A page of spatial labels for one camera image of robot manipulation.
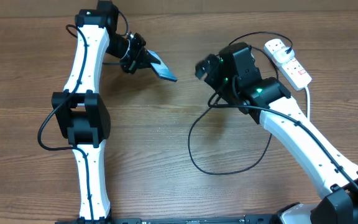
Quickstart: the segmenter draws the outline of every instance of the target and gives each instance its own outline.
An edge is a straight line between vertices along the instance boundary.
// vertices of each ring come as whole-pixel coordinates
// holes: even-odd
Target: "wall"
[[[0,17],[72,16],[97,0],[0,0]],[[358,10],[358,0],[114,0],[125,14]]]

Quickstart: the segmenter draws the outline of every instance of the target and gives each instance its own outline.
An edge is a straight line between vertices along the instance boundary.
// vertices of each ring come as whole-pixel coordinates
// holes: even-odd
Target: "power strip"
[[[299,91],[307,87],[312,78],[295,58],[295,52],[291,50],[287,53],[288,49],[289,47],[286,47],[280,39],[270,40],[264,47],[267,55],[291,83],[292,87]]]

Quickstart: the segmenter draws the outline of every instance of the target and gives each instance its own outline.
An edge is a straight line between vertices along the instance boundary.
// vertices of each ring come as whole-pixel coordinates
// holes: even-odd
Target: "tabletop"
[[[37,131],[52,110],[50,99],[70,74],[76,40],[72,17],[0,19],[0,223],[53,223],[76,219],[80,209],[73,153],[48,152]],[[111,115],[105,152],[106,187],[115,217],[238,217],[272,213],[293,202],[316,203],[311,181],[273,139],[252,170],[209,176],[190,161],[191,124],[207,109],[213,90],[195,77],[195,65],[248,32],[291,38],[297,59],[313,77],[312,123],[358,164],[358,11],[269,12],[129,16],[130,30],[159,53],[178,77],[159,80],[150,69],[134,75],[104,66],[101,96]],[[263,47],[272,35],[242,41]],[[254,53],[262,76],[274,70]],[[117,62],[106,56],[105,61]],[[304,91],[280,80],[305,109]],[[195,161],[211,172],[253,164],[268,132],[236,109],[211,110],[193,131]],[[66,146],[53,118],[43,140]]]

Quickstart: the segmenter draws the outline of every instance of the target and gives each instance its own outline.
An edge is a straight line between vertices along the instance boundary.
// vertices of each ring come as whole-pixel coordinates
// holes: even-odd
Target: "wooden table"
[[[159,80],[103,67],[101,94],[112,118],[105,153],[106,185],[115,217],[235,217],[274,212],[290,203],[319,201],[306,174],[276,139],[263,161],[239,175],[208,176],[187,152],[193,121],[213,90],[198,81],[195,64],[248,32],[289,36],[314,78],[312,121],[358,164],[358,12],[283,12],[131,16],[179,78]],[[36,135],[71,71],[76,41],[64,26],[73,18],[0,19],[0,223],[53,223],[78,216],[80,195],[73,154],[48,152]],[[274,36],[247,38],[254,46]],[[273,76],[255,53],[263,76]],[[290,88],[282,76],[282,82]],[[305,93],[291,89],[305,109]],[[238,170],[261,155],[269,134],[238,110],[212,110],[191,141],[196,162],[215,172]],[[52,119],[44,134],[64,146]]]

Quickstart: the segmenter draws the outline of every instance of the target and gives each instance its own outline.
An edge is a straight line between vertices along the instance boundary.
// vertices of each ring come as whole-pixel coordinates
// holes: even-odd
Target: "power outlet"
[[[309,73],[303,68],[300,62],[295,58],[292,50],[285,57],[282,55],[288,49],[280,39],[273,39],[265,44],[264,50],[272,58],[274,64],[280,69],[285,78],[296,90],[302,90],[312,81]]]

